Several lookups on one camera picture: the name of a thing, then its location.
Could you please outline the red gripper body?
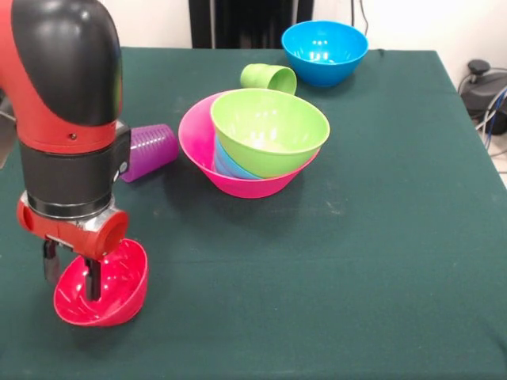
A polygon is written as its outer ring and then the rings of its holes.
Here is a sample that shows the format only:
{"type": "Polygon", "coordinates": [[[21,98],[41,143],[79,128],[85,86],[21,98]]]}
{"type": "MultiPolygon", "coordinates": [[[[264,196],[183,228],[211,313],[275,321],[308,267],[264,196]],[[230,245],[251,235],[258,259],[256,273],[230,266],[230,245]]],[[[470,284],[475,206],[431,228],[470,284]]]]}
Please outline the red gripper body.
{"type": "Polygon", "coordinates": [[[79,220],[46,218],[27,204],[17,203],[17,219],[35,236],[53,240],[88,258],[102,258],[114,251],[125,238],[129,217],[125,211],[111,207],[98,216],[79,220]]]}

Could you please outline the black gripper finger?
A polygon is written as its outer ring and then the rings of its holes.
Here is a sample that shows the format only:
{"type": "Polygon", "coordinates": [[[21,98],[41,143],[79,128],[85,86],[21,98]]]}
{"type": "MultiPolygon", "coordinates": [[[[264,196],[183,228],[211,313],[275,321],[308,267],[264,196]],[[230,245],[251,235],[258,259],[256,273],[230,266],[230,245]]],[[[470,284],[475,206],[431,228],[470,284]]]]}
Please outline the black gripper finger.
{"type": "Polygon", "coordinates": [[[101,297],[101,263],[90,258],[85,258],[84,262],[87,267],[86,297],[98,301],[101,297]]]}
{"type": "Polygon", "coordinates": [[[49,283],[58,283],[60,277],[57,243],[47,239],[43,244],[44,278],[49,283]]]}

